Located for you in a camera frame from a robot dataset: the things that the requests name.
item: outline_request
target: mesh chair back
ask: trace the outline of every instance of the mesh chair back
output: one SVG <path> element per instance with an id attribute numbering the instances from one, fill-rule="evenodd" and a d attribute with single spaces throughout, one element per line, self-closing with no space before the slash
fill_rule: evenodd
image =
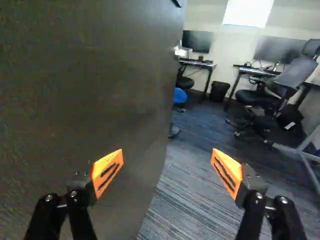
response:
<path id="1" fill-rule="evenodd" d="M 307 58 L 296 58 L 290 66 L 272 81 L 266 83 L 271 92 L 281 98 L 289 99 L 298 90 L 300 85 L 308 79 L 318 66 L 317 62 Z"/>

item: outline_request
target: black trash can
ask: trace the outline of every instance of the black trash can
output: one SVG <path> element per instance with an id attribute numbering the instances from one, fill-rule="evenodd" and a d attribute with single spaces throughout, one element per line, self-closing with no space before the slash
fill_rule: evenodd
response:
<path id="1" fill-rule="evenodd" d="M 230 88 L 230 84 L 221 81 L 213 81 L 211 85 L 210 100 L 217 103 L 222 103 Z"/>

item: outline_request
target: chair backrest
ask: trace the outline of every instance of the chair backrest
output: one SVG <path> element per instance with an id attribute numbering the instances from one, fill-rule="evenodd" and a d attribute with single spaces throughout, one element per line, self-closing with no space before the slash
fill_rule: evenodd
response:
<path id="1" fill-rule="evenodd" d="M 266 87 L 271 92 L 284 99 L 291 98 L 298 90 L 300 85 L 308 79 L 318 63 L 308 58 L 296 58 L 290 66 L 272 81 L 268 81 Z"/>
<path id="2" fill-rule="evenodd" d="M 310 39 L 302 49 L 302 54 L 309 58 L 320 55 L 320 39 Z"/>

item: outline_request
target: black monitor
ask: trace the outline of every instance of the black monitor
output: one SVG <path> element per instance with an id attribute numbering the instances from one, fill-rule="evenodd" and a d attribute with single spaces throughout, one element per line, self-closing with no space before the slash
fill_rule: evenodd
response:
<path id="1" fill-rule="evenodd" d="M 293 59 L 303 56 L 306 40 L 276 36 L 262 36 L 255 49 L 254 59 L 272 63 L 290 64 Z"/>
<path id="2" fill-rule="evenodd" d="M 213 41 L 213 32 L 209 31 L 183 31 L 182 46 L 193 49 L 195 53 L 208 54 Z"/>

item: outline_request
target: desk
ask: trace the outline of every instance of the desk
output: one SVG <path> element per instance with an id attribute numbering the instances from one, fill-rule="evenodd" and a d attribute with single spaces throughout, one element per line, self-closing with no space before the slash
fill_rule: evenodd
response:
<path id="1" fill-rule="evenodd" d="M 248 75 L 253 75 L 253 76 L 257 76 L 257 77 L 273 78 L 273 77 L 276 77 L 281 74 L 281 72 L 279 72 L 279 71 L 262 71 L 260 69 L 255 69 L 255 68 L 251 68 L 248 66 L 242 66 L 242 65 L 233 65 L 233 66 L 239 68 L 239 73 L 238 73 L 238 76 L 236 77 L 235 83 L 232 87 L 230 96 L 225 103 L 225 106 L 224 106 L 225 112 L 227 112 L 230 107 L 230 100 L 232 99 L 232 96 L 235 93 L 235 90 L 237 88 L 237 85 L 238 85 L 239 80 L 242 77 L 242 75 L 248 74 Z M 297 108 L 300 107 L 300 105 L 305 100 L 306 96 L 311 91 L 311 89 L 319 89 L 320 90 L 320 85 L 312 83 L 312 82 L 304 82 L 303 86 L 304 86 L 304 90 L 303 90 L 302 94 L 300 95 L 300 97 L 298 98 L 298 100 L 296 101 L 296 103 L 294 104 Z"/>
<path id="2" fill-rule="evenodd" d="M 209 88 L 209 83 L 210 83 L 212 73 L 213 73 L 214 69 L 216 68 L 217 64 L 214 64 L 213 62 L 202 62 L 202 61 L 195 61 L 195 60 L 179 60 L 179 63 L 184 65 L 184 69 L 182 70 L 181 75 L 184 74 L 187 66 L 197 66 L 202 69 L 207 69 L 209 71 L 208 78 L 206 80 L 205 88 L 204 88 L 202 98 L 201 98 L 201 102 L 204 101 L 207 97 L 207 91 Z"/>
<path id="3" fill-rule="evenodd" d="M 239 80 L 241 79 L 241 77 L 243 75 L 248 74 L 248 75 L 253 75 L 253 76 L 257 76 L 257 77 L 273 78 L 273 77 L 276 77 L 276 76 L 281 74 L 281 72 L 278 72 L 278 71 L 266 71 L 266 70 L 263 71 L 263 70 L 260 70 L 260 69 L 255 69 L 255 68 L 251 68 L 251 67 L 248 67 L 248 66 L 241 66 L 241 65 L 233 65 L 233 66 L 234 67 L 239 67 L 239 73 L 238 73 L 238 76 L 236 77 L 235 82 L 233 84 L 230 96 L 229 96 L 228 100 L 225 103 L 225 106 L 224 106 L 224 111 L 225 112 L 228 111 L 228 109 L 230 107 L 230 101 L 232 99 L 232 96 L 234 95 L 235 90 L 236 90 L 236 88 L 238 86 Z"/>

